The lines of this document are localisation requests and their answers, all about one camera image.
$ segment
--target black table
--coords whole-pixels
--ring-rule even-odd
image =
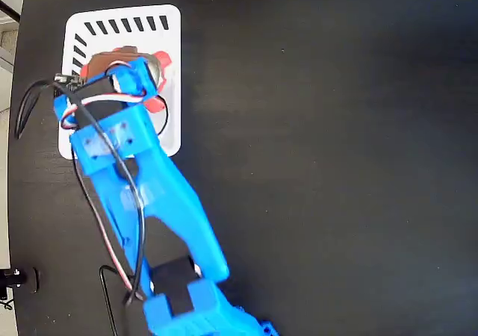
[[[144,4],[182,14],[173,160],[234,304],[289,336],[476,334],[477,0],[25,0],[10,126],[26,86],[60,71],[72,14]],[[10,134],[8,175],[12,263],[43,283],[16,295],[20,334],[109,335],[108,256],[50,99]],[[184,251],[160,225],[148,236],[153,262]],[[146,335],[108,282],[118,319]]]

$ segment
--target black cable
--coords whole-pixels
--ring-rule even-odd
[[[28,121],[28,118],[36,105],[41,91],[36,95],[35,100],[33,103],[31,103],[30,108],[27,110],[27,113],[24,113],[25,106],[27,105],[28,101],[30,101],[30,96],[31,92],[33,91],[34,88],[38,87],[47,87],[47,86],[53,86],[54,88],[58,89],[61,91],[63,94],[68,97],[68,99],[72,102],[75,103],[78,106],[78,109],[86,116],[90,124],[93,126],[95,129],[96,133],[98,133],[99,137],[102,139],[102,141],[106,144],[108,149],[110,150],[110,153],[113,155],[117,166],[122,170],[123,175],[126,177],[126,181],[129,184],[129,187],[131,189],[131,192],[134,197],[134,202],[137,207],[137,213],[138,213],[138,222],[139,222],[139,231],[138,231],[138,251],[137,251],[137,263],[134,271],[134,278],[132,282],[132,290],[127,295],[127,298],[125,299],[125,304],[130,305],[133,298],[136,296],[136,292],[138,292],[139,285],[140,285],[140,278],[141,278],[141,267],[143,266],[143,259],[144,259],[144,246],[145,246],[145,239],[146,239],[146,231],[145,231],[145,216],[144,216],[144,210],[143,210],[143,202],[140,198],[139,191],[136,187],[136,184],[134,182],[134,179],[131,175],[131,172],[129,171],[128,167],[125,165],[124,160],[121,158],[119,155],[118,151],[116,148],[113,146],[113,143],[110,141],[108,138],[107,134],[102,130],[101,126],[98,124],[98,121],[96,120],[95,117],[91,115],[91,113],[86,109],[86,107],[81,103],[81,99],[77,96],[75,96],[71,91],[69,91],[65,86],[62,84],[59,84],[56,81],[53,82],[48,82],[48,81],[38,81],[32,84],[27,91],[25,92],[25,95],[22,98],[22,101],[20,103],[20,108],[19,108],[19,113],[17,114],[16,117],[16,127],[15,127],[15,137],[20,138],[23,132],[23,129],[26,126],[26,123]]]
[[[98,133],[99,137],[102,139],[102,141],[106,144],[106,146],[110,150],[110,153],[113,155],[118,167],[123,171],[124,176],[126,177],[126,181],[128,182],[129,187],[131,188],[131,192],[134,197],[134,202],[136,204],[136,209],[138,214],[139,243],[138,243],[138,251],[137,251],[136,268],[134,270],[134,278],[132,282],[132,289],[127,299],[125,300],[125,304],[128,306],[131,304],[131,302],[133,301],[133,298],[136,295],[136,292],[138,291],[138,288],[140,285],[140,278],[141,278],[141,267],[143,266],[144,247],[146,244],[146,230],[145,230],[146,218],[144,215],[143,202],[140,198],[140,194],[134,182],[133,176],[131,175],[128,167],[126,166],[125,161],[121,158],[120,154],[118,153],[117,149],[113,146],[113,143],[110,141],[107,134],[103,131],[102,127],[98,124],[98,121],[96,120],[96,118],[93,117],[91,112],[89,112],[88,109],[81,103],[81,99],[77,97],[75,94],[73,94],[71,91],[69,91],[67,88],[65,88],[65,86],[63,86],[62,84],[59,84],[56,81],[52,82],[52,86],[57,88],[63,94],[65,94],[66,97],[68,97],[68,99],[71,102],[75,103],[77,105],[77,108],[81,110],[83,115],[88,119],[92,127],[95,129],[96,133]]]
[[[0,10],[6,13],[12,19],[14,19],[16,22],[20,23],[20,14],[17,13],[10,6],[5,4],[2,0],[0,0]]]
[[[7,302],[0,301],[0,305],[3,305],[3,308],[5,310],[12,311],[13,307],[12,307],[12,305],[10,305],[12,302],[13,302],[13,298],[8,300]]]
[[[30,87],[25,91],[25,94],[22,97],[22,101],[20,102],[20,107],[15,122],[14,135],[16,139],[19,139],[22,136],[22,132],[25,129],[28,118],[30,117],[32,110],[37,105],[40,94],[42,93],[43,89],[47,88],[49,85],[50,81],[40,80],[31,84]],[[37,94],[34,95],[34,89],[38,88],[40,88],[40,90],[38,90]],[[31,101],[32,96],[34,97],[34,101],[30,103],[29,108],[25,112],[26,106]]]
[[[39,97],[40,97],[40,94],[42,92],[42,90],[38,91],[38,93],[36,94],[35,96],[35,100],[34,102],[31,104],[30,108],[27,109],[27,113],[24,113],[24,109],[25,109],[25,106],[27,105],[27,102],[29,101],[30,99],[30,96],[31,96],[31,92],[33,91],[34,88],[38,88],[38,87],[41,87],[41,89],[44,89],[48,86],[53,86],[57,89],[59,89],[62,93],[64,93],[69,99],[70,101],[74,102],[77,104],[78,106],[78,109],[82,110],[82,112],[84,113],[84,115],[86,116],[87,119],[89,119],[90,123],[92,124],[92,126],[94,127],[94,129],[96,130],[96,132],[98,133],[98,135],[101,137],[101,139],[105,142],[105,144],[107,145],[107,147],[110,149],[110,152],[111,154],[115,157],[115,160],[116,162],[119,164],[119,167],[121,169],[123,169],[123,172],[125,173],[125,176],[127,178],[127,182],[129,183],[130,185],[130,188],[131,188],[131,191],[133,192],[133,196],[134,196],[134,199],[135,199],[135,202],[137,204],[137,211],[138,211],[138,219],[139,219],[139,245],[138,245],[138,255],[137,255],[137,264],[136,264],[136,270],[135,270],[135,273],[134,273],[134,279],[133,279],[133,284],[132,284],[132,290],[131,292],[129,293],[129,295],[127,295],[127,299],[125,301],[125,304],[126,305],[129,305],[131,304],[131,301],[133,300],[134,297],[136,297],[136,293],[137,293],[137,290],[139,288],[139,283],[140,283],[140,274],[141,274],[141,267],[142,267],[142,260],[144,258],[144,245],[145,245],[145,239],[146,239],[146,232],[145,232],[145,217],[144,217],[144,210],[142,208],[142,202],[140,200],[140,197],[139,197],[139,193],[137,192],[137,188],[136,188],[136,185],[134,183],[134,180],[131,176],[131,173],[129,172],[128,168],[126,167],[124,161],[122,160],[122,158],[119,156],[117,150],[113,147],[111,141],[109,140],[108,136],[105,135],[104,131],[102,130],[101,126],[99,126],[98,124],[98,121],[91,115],[91,113],[88,111],[88,109],[86,109],[86,107],[81,103],[81,100],[76,98],[76,96],[74,96],[71,91],[69,91],[68,89],[65,88],[65,86],[59,84],[58,82],[54,81],[53,83],[49,82],[49,81],[46,81],[46,80],[42,80],[42,81],[37,81],[35,82],[34,84],[32,84],[28,89],[27,91],[25,92],[25,95],[23,96],[22,98],[22,101],[20,103],[20,108],[19,108],[19,113],[17,114],[17,118],[16,118],[16,127],[15,127],[15,137],[17,139],[19,139],[22,135],[22,132],[23,130],[25,129],[25,126],[26,126],[26,123],[28,121],[28,118],[32,112],[32,110],[34,109]],[[164,103],[164,106],[165,106],[165,109],[166,109],[166,118],[165,118],[165,121],[164,121],[164,124],[163,124],[163,127],[161,128],[161,130],[158,132],[158,135],[161,134],[164,129],[166,128],[167,126],[167,123],[168,123],[168,119],[169,119],[169,108],[167,106],[167,103],[166,101],[161,97],[161,96],[158,96],[158,98],[160,98],[163,103]],[[94,205],[90,202],[90,199],[88,198],[88,195],[87,195],[87,191],[86,189],[84,188],[84,183],[82,183],[82,179],[78,173],[78,168],[76,166],[76,163],[75,163],[75,159],[73,158],[72,159],[72,162],[73,162],[73,170],[75,172],[75,175],[78,179],[78,182],[80,183],[80,186],[81,186],[81,189],[83,190],[83,193],[85,194],[86,198],[87,198],[87,201],[89,201],[89,206],[90,208],[92,208],[92,211],[94,213]]]
[[[167,121],[170,118],[170,109],[167,107],[167,103],[166,103],[166,100],[164,98],[162,98],[159,95],[157,95],[156,97],[158,97],[164,103],[164,109],[166,110],[166,118],[164,119],[163,127],[161,127],[161,130],[157,133],[157,135],[159,136],[161,133],[163,133],[164,129],[167,126]]]
[[[118,272],[116,269],[108,265],[102,265],[99,268],[99,279],[102,282],[103,296],[105,297],[106,309],[108,310],[108,319],[110,320],[111,332],[113,333],[113,336],[118,336],[117,324],[114,321],[113,310],[111,309],[110,297],[108,295],[108,288],[106,287],[106,280],[105,280],[106,270],[112,272],[115,275],[118,275]]]

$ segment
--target white tray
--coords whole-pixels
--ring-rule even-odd
[[[174,155],[181,146],[181,14],[177,7],[154,5],[76,13],[66,23],[61,72],[79,74],[94,54],[123,46],[136,46],[139,52],[149,54],[165,51],[171,57],[172,63],[165,70],[167,83],[161,91],[169,118],[159,140],[163,150]],[[159,131],[166,112],[150,116]],[[72,157],[70,133],[59,128],[58,149],[67,159]]]

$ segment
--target cable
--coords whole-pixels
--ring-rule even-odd
[[[170,118],[170,109],[167,107],[166,100],[163,97],[161,97],[159,95],[157,95],[156,97],[158,97],[164,103],[164,110],[166,112],[166,117],[164,119],[163,127],[161,127],[161,130],[157,133],[157,135],[159,136],[161,133],[163,133],[164,129],[167,126],[167,121]]]
[[[42,93],[43,89],[47,88],[49,85],[49,81],[40,80],[31,84],[30,87],[25,91],[25,94],[22,97],[22,101],[20,102],[20,107],[15,122],[14,135],[16,139],[19,139],[22,136],[22,132],[25,129],[28,118],[30,117],[32,110],[37,105],[40,94]],[[30,104],[30,108],[27,109],[25,113],[27,103],[31,100],[31,97],[33,96],[31,93],[36,88],[40,88],[40,90],[38,90],[37,94],[34,95],[35,100]]]
[[[80,109],[83,112],[83,114],[90,121],[91,125],[96,130],[96,132],[98,133],[99,137],[103,140],[103,142],[106,144],[106,146],[110,150],[110,152],[113,155],[116,163],[118,164],[118,167],[120,169],[122,169],[122,171],[124,172],[124,176],[126,177],[126,180],[127,180],[128,184],[129,184],[129,187],[132,191],[134,201],[135,201],[135,204],[137,206],[137,212],[138,212],[139,243],[138,243],[138,251],[137,251],[137,264],[136,264],[135,271],[134,271],[134,278],[133,278],[133,283],[131,285],[131,292],[129,293],[127,299],[125,300],[125,304],[130,305],[133,298],[137,295],[137,291],[138,291],[139,284],[140,284],[141,267],[142,267],[142,262],[143,262],[143,259],[144,259],[144,246],[145,246],[145,239],[146,239],[145,216],[144,216],[144,210],[143,210],[143,202],[140,198],[140,194],[137,190],[136,184],[134,183],[134,179],[131,176],[131,173],[129,172],[127,166],[125,165],[125,162],[120,157],[117,150],[114,148],[112,142],[109,140],[107,134],[102,130],[101,126],[98,124],[98,121],[91,115],[91,113],[88,111],[88,109],[86,109],[86,107],[83,105],[82,101],[78,97],[76,97],[73,93],[71,93],[68,89],[66,89],[65,86],[63,86],[62,84],[59,84],[56,81],[49,82],[49,81],[46,81],[46,80],[42,80],[42,81],[38,81],[38,82],[35,82],[34,84],[32,84],[27,89],[27,91],[25,92],[25,95],[22,98],[22,101],[20,103],[19,113],[18,113],[17,118],[16,118],[15,137],[17,139],[19,139],[21,137],[22,132],[23,132],[23,130],[26,126],[26,123],[28,121],[28,118],[29,118],[32,110],[34,109],[34,107],[35,107],[35,105],[36,105],[36,103],[37,103],[37,101],[40,97],[42,89],[44,89],[46,87],[49,87],[49,86],[53,86],[53,87],[57,88],[59,91],[61,91],[63,94],[65,94],[71,102],[76,104],[76,106],[77,106],[76,109]],[[38,91],[37,95],[35,96],[35,100],[31,104],[30,108],[27,110],[27,113],[24,113],[25,106],[27,105],[27,102],[31,98],[31,92],[33,91],[34,88],[37,88],[37,87],[41,87],[41,90]],[[163,127],[158,132],[158,135],[159,135],[164,131],[164,129],[167,126],[167,122],[168,122],[168,119],[169,119],[169,109],[168,109],[166,101],[160,96],[158,96],[158,98],[160,98],[163,101],[163,103],[165,105],[165,108],[166,108],[166,119],[165,119]],[[75,164],[74,165],[75,174],[77,175],[77,178],[79,177],[78,180],[82,181],[81,177],[79,176],[79,173],[78,173],[78,170],[77,170],[77,167],[76,167],[76,163],[74,162],[74,164]],[[86,189],[84,189],[84,183],[83,184],[81,183],[81,187],[82,187],[82,190],[84,190],[84,192],[86,192]],[[96,217],[96,215],[98,215],[98,212],[96,211],[96,213],[95,213],[96,208],[94,207],[93,203],[90,203],[90,208],[92,209],[93,214],[95,214],[95,217]],[[98,221],[100,221],[100,223],[98,225],[99,225],[99,228],[100,228],[100,232],[103,235],[105,245],[107,246],[107,249],[108,249],[109,252],[113,251],[112,248],[111,248],[111,243],[109,243],[108,236],[106,235],[106,238],[105,238],[105,233],[103,232],[104,231],[104,226],[103,226],[103,228],[101,227],[101,225],[102,225],[101,219],[97,219],[97,222]],[[110,252],[110,256],[111,256],[112,261],[118,267],[118,270],[119,270],[118,273],[121,275],[122,280],[125,283],[125,286],[129,289],[128,283],[125,282],[125,280],[127,280],[127,277],[125,278],[124,269],[121,267],[119,262],[118,262],[118,264],[116,263],[117,258],[115,259],[116,255],[114,254],[114,251]]]
[[[99,279],[102,282],[103,297],[105,298],[106,309],[108,311],[108,319],[110,320],[111,332],[113,333],[113,336],[118,336],[117,324],[114,321],[113,310],[111,309],[110,296],[108,295],[108,288],[106,287],[106,270],[116,275],[118,275],[118,271],[112,267],[109,267],[108,265],[102,265],[99,268]]]
[[[7,302],[0,301],[0,305],[3,305],[3,308],[4,308],[5,310],[12,311],[12,310],[13,310],[13,306],[10,305],[12,302],[13,302],[13,298],[10,299],[10,300],[8,300]]]
[[[118,102],[129,102],[129,103],[140,103],[143,101],[142,96],[132,96],[132,95],[127,95],[124,93],[106,93],[102,95],[96,95],[96,96],[91,96],[87,97],[81,100],[83,105],[88,105],[93,102],[100,102],[100,101],[118,101]],[[74,123],[68,123],[68,126],[65,127],[65,119],[74,114],[78,110],[78,106],[76,104],[72,104],[68,106],[65,111],[63,112],[63,116],[61,117],[60,120],[60,125],[61,128],[64,129],[73,129],[76,127],[76,124]]]
[[[141,267],[143,266],[143,259],[144,259],[144,246],[146,243],[146,231],[145,231],[145,216],[144,216],[144,208],[143,208],[143,201],[141,200],[139,191],[134,183],[133,176],[131,175],[128,167],[125,164],[125,161],[121,158],[120,154],[113,146],[113,143],[110,141],[108,135],[103,131],[102,127],[98,124],[98,121],[95,117],[88,111],[88,109],[81,103],[81,99],[69,91],[65,86],[59,84],[56,81],[53,81],[51,85],[61,91],[63,94],[68,97],[68,99],[75,103],[78,106],[78,109],[83,113],[83,115],[88,119],[91,123],[92,127],[95,129],[96,133],[98,133],[99,137],[103,140],[106,144],[107,148],[110,150],[111,154],[113,155],[118,167],[123,171],[126,181],[131,188],[131,192],[133,193],[134,202],[137,208],[138,214],[138,223],[139,223],[139,231],[138,231],[138,251],[137,251],[137,261],[136,261],[136,268],[134,270],[134,278],[132,283],[132,289],[129,293],[128,297],[125,300],[125,304],[128,306],[133,301],[136,292],[138,291],[140,285],[140,278],[141,278]]]
[[[80,184],[80,187],[81,187],[81,191],[83,192],[83,195],[86,198],[93,215],[95,216],[96,224],[102,234],[103,241],[105,242],[105,246],[106,246],[106,249],[108,250],[108,253],[110,254],[111,260],[113,261],[113,264],[117,269],[117,274],[121,277],[123,283],[125,284],[126,289],[131,291],[132,289],[131,282],[129,281],[124,268],[122,267],[120,261],[118,260],[116,253],[114,252],[110,239],[108,238],[108,234],[106,233],[105,225],[103,224],[103,221],[101,217],[99,216],[98,210],[96,209],[96,206],[94,205],[93,200],[91,199],[90,194],[88,193],[86,185],[84,184],[83,178],[81,177],[81,174],[78,171],[78,165],[75,162],[75,153],[73,151],[73,147],[72,147],[72,164],[73,164],[73,171],[75,172],[76,179],[78,180],[78,183]],[[142,299],[141,295],[139,294],[137,295],[137,298]]]

